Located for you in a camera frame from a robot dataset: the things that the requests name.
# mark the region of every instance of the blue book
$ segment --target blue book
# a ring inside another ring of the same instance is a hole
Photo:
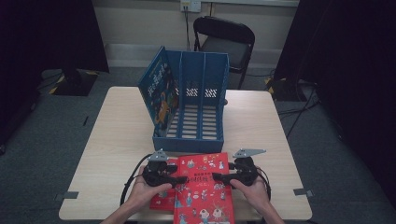
[[[160,48],[137,84],[154,123],[154,137],[165,137],[178,109],[177,86],[166,49]]]

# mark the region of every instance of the black chair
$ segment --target black chair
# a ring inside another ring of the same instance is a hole
[[[238,90],[244,82],[251,52],[255,42],[254,33],[245,24],[205,16],[194,21],[194,51],[228,53],[230,72],[241,74]],[[206,35],[201,45],[198,35]]]

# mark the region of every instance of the person's left hand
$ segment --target person's left hand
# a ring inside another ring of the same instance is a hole
[[[135,179],[131,194],[126,201],[126,203],[134,204],[137,210],[140,210],[143,206],[148,204],[151,198],[156,194],[172,188],[172,185],[169,183],[162,184],[158,187],[149,186],[142,176],[144,168],[145,166],[140,166],[139,175]]]

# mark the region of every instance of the gray carpet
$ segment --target gray carpet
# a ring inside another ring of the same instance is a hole
[[[61,221],[62,202],[55,197],[69,187],[107,90],[135,86],[144,70],[111,68],[110,74],[99,75],[87,97],[48,94],[59,71],[43,73],[48,78],[42,83],[35,110],[8,140],[7,152],[0,157],[0,223],[99,222]],[[243,89],[265,90],[263,76],[270,71],[250,69]],[[236,87],[238,78],[231,74],[230,89]],[[310,91],[311,87],[304,87],[306,96]],[[276,102],[278,112],[303,106],[302,102]],[[288,133],[297,114],[280,117]],[[339,140],[335,127],[317,105],[300,116],[288,138],[304,187],[315,193],[309,198],[311,220],[319,224],[396,223],[396,212],[382,189],[358,156]]]

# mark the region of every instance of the wooden tabletop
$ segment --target wooden tabletop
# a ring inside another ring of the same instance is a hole
[[[311,218],[306,196],[295,196],[293,191],[303,185],[271,95],[266,91],[227,91],[226,99],[222,151],[228,152],[229,161],[234,160],[233,154],[241,147],[266,149],[252,158],[269,177],[271,202],[277,212],[285,220]],[[102,220],[115,211],[132,171],[144,156],[154,151],[153,129],[138,88],[111,88],[68,190],[77,191],[78,197],[64,199],[60,218]],[[237,189],[233,190],[233,207],[235,221],[261,219]],[[173,213],[149,210],[147,206],[130,220],[170,221]]]

